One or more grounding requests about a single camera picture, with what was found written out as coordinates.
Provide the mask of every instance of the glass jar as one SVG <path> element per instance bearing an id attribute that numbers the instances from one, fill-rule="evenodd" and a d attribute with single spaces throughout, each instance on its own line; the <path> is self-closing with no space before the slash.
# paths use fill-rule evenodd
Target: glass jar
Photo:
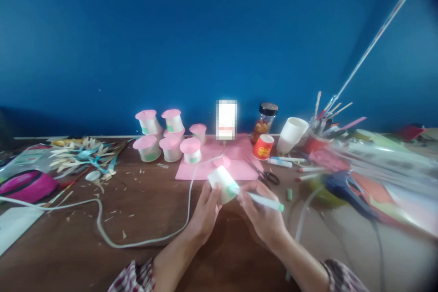
<path id="1" fill-rule="evenodd" d="M 251 143 L 253 145 L 257 142 L 260 135 L 269 133 L 277 112 L 278 106 L 273 103 L 260 104 L 257 122 L 255 123 L 254 131 L 251 135 Z"/>

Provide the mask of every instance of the hand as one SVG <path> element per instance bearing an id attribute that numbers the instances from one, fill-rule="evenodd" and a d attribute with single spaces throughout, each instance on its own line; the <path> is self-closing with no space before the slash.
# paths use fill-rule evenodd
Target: hand
<path id="1" fill-rule="evenodd" d="M 218 205 L 221 195 L 219 184 L 215 184 L 212 191 L 210 189 L 210 183 L 206 181 L 202 186 L 202 192 L 192 220 L 190 220 L 186 228 L 193 238 L 202 241 L 202 245 L 209 239 L 219 210 L 222 208 L 222 205 Z"/>
<path id="2" fill-rule="evenodd" d="M 247 191 L 255 191 L 257 194 L 275 201 L 278 201 L 278 197 L 258 180 L 241 186 L 237 197 L 241 207 L 250 218 L 255 232 L 272 250 L 282 238 L 289 236 L 284 225 L 283 216 L 280 211 L 254 204 Z"/>

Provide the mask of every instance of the plaid sleeve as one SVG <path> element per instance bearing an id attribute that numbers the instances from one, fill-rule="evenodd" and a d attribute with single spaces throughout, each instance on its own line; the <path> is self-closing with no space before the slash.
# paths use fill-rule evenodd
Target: plaid sleeve
<path id="1" fill-rule="evenodd" d="M 328 273 L 329 292 L 369 292 L 359 278 L 342 262 L 329 259 L 321 264 Z"/>
<path id="2" fill-rule="evenodd" d="M 108 292 L 153 292 L 155 279 L 152 274 L 152 261 L 153 258 L 150 258 L 146 264 L 140 266 L 133 260 L 117 276 Z"/>

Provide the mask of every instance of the pink pouch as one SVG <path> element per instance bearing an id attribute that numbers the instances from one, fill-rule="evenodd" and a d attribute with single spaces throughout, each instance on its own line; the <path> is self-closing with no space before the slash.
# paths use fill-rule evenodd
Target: pink pouch
<path id="1" fill-rule="evenodd" d="M 34 203 L 53 192 L 58 182 L 38 170 L 20 172 L 0 185 L 0 196 Z"/>

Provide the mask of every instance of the scissors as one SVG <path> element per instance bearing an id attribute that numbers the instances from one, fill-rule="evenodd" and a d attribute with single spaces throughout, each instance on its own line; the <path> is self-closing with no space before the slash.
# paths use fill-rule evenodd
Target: scissors
<path id="1" fill-rule="evenodd" d="M 259 174 L 259 180 L 264 183 L 265 185 L 267 185 L 267 182 L 273 183 L 274 185 L 279 185 L 280 184 L 280 179 L 278 179 L 278 177 L 271 173 L 271 172 L 263 172 L 260 171 L 259 169 L 257 169 L 257 167 L 255 166 L 255 164 L 250 161 L 249 159 L 245 160 L 246 163 L 248 163 L 254 170 L 257 171 L 257 173 Z"/>

